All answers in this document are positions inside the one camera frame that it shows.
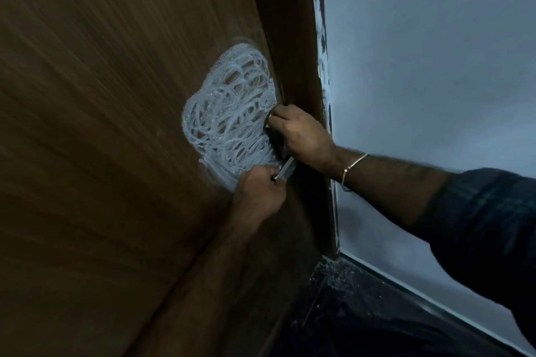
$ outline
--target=plaid sleeve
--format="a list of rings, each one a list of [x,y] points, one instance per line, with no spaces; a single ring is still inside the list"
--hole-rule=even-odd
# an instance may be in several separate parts
[[[492,168],[456,175],[414,233],[452,278],[512,310],[534,344],[524,326],[536,312],[535,179]]]

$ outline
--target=dark plaid shirt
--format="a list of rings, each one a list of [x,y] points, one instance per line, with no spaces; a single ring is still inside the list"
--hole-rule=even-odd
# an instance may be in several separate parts
[[[415,234],[452,278],[509,308],[536,346],[536,179],[492,168],[456,175]]]

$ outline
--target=silver bracelet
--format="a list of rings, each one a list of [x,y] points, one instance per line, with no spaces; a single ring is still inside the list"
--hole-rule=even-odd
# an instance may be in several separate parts
[[[344,185],[344,180],[346,178],[346,174],[348,173],[348,171],[350,171],[352,169],[352,167],[357,164],[359,161],[361,161],[363,158],[365,158],[368,154],[363,154],[361,157],[357,158],[357,160],[355,160],[352,165],[350,165],[349,167],[345,168],[344,172],[343,172],[343,180],[340,182],[340,184],[343,186],[343,191],[345,192],[350,192],[351,189],[348,189],[345,187]]]

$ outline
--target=forearm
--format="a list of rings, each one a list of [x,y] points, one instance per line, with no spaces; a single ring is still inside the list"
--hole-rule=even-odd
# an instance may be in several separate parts
[[[132,357],[217,354],[251,232],[231,215],[181,278],[154,322],[140,336]]]
[[[341,182],[345,168],[363,154],[336,147],[320,171]],[[453,175],[432,167],[369,155],[348,171],[345,186],[387,219],[410,230],[432,197]]]

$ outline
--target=person's left hand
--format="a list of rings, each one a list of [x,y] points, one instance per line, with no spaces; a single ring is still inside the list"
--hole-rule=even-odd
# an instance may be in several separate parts
[[[231,217],[238,218],[255,232],[259,225],[275,214],[285,202],[287,191],[285,182],[272,176],[279,169],[271,165],[256,165],[238,178],[233,195]]]

